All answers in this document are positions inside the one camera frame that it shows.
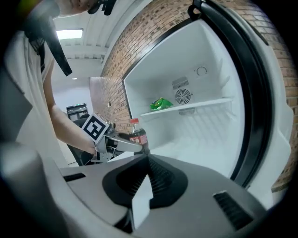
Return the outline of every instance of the green package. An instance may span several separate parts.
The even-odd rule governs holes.
[[[173,106],[173,104],[170,101],[164,98],[159,98],[158,100],[150,104],[150,109],[153,111],[158,111],[158,110],[166,109],[170,106]]]

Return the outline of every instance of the ceiling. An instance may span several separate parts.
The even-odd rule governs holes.
[[[66,77],[55,63],[52,81],[100,76],[105,59],[128,23],[151,0],[118,0],[110,16],[100,9],[54,20],[57,30],[81,28],[81,39],[61,40],[63,51],[73,73]]]

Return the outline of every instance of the red bottle cap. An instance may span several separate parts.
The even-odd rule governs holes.
[[[130,120],[130,123],[139,123],[139,119],[138,118],[133,118]]]

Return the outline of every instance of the ceiling light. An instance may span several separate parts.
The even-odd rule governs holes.
[[[58,39],[78,39],[82,38],[83,30],[81,29],[73,29],[73,30],[61,30],[57,31]]]

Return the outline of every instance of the red label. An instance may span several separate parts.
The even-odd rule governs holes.
[[[144,144],[148,143],[146,135],[134,136],[134,137],[129,138],[129,140],[132,142],[136,142],[140,145],[144,145]]]

